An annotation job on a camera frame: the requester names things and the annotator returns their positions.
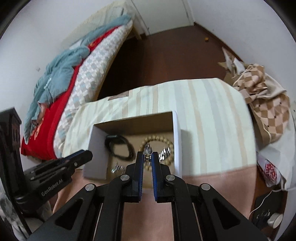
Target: bed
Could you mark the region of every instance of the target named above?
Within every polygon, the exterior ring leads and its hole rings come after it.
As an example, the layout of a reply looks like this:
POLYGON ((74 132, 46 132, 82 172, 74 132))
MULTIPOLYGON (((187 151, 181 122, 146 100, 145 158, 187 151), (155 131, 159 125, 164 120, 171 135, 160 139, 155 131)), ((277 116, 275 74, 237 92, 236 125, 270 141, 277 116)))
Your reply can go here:
MULTIPOLYGON (((88 149, 93 124, 172 110, 181 128, 183 179, 193 185, 211 184, 248 217, 257 170, 252 121, 239 92, 217 78, 139 87, 125 96, 81 106, 70 125, 63 156, 88 149)), ((54 212, 86 184, 105 184, 84 178, 78 169, 72 179, 59 192, 54 212)), ((173 240, 171 205, 157 204, 153 190, 145 189, 141 202, 125 204, 122 240, 173 240)))
POLYGON ((141 39, 133 20, 114 27, 89 45, 91 53, 74 68, 68 90, 46 109, 43 122, 34 130, 28 144, 23 139, 23 155, 42 160, 61 157, 66 134, 76 111, 84 103, 97 100, 113 60, 130 36, 141 39))

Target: door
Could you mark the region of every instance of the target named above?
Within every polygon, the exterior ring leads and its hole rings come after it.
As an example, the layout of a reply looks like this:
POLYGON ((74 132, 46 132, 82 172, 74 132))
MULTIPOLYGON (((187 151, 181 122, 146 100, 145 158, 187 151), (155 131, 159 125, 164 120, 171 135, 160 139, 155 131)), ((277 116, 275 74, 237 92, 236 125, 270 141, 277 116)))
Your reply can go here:
POLYGON ((183 0, 132 0, 150 34, 189 26, 183 0))

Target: open box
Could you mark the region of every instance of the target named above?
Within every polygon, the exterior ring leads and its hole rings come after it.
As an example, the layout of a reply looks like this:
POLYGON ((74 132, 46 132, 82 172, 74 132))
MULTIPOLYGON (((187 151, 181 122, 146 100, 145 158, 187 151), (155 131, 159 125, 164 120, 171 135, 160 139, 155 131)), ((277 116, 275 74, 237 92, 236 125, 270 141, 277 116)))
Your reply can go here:
MULTIPOLYGON (((164 136, 174 143, 174 161, 169 166, 172 174, 182 177, 182 146, 181 130, 178 124, 177 113, 164 112, 153 115, 142 115, 132 118, 113 120, 93 125, 89 139, 89 147, 93 154, 90 162, 85 164, 83 176, 88 179, 106 180, 109 183, 113 178, 120 175, 120 170, 112 174, 111 169, 116 162, 126 167, 133 161, 123 161, 110 156, 105 148, 104 142, 107 135, 119 134, 124 136, 134 147, 135 153, 140 149, 146 137, 157 135, 164 136)), ((151 141, 153 151, 160 152, 167 147, 166 143, 151 141)), ((114 153, 121 156, 128 156, 126 145, 115 145, 114 153)), ((152 188, 152 173, 144 169, 143 187, 152 188)))

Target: beaded bracelet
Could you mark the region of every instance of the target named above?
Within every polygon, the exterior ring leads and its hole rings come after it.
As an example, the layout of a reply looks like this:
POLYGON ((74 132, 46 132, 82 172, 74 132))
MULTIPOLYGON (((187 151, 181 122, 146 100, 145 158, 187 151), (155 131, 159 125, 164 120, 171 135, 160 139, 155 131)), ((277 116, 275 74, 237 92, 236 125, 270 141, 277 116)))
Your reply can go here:
MULTIPOLYGON (((174 144, 165 137, 152 135, 145 138, 145 140, 142 142, 140 146, 139 151, 144 151, 145 145, 150 141, 161 141, 167 144, 167 146, 170 148, 170 155, 165 160, 161 161, 161 163, 169 166, 171 162, 174 160, 174 144)), ((151 166, 145 166, 145 169, 151 171, 151 166)))

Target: striped bed sheet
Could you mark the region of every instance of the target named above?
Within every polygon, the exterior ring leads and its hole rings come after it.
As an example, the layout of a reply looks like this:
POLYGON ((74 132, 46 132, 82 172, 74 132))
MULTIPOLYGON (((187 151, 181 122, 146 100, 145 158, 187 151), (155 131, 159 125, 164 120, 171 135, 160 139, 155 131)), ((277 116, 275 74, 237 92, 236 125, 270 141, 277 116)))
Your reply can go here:
POLYGON ((62 156, 88 149, 94 124, 176 111, 183 175, 221 173, 256 165, 252 120, 241 94, 218 78, 176 80, 130 90, 128 97, 82 105, 69 127, 62 156))

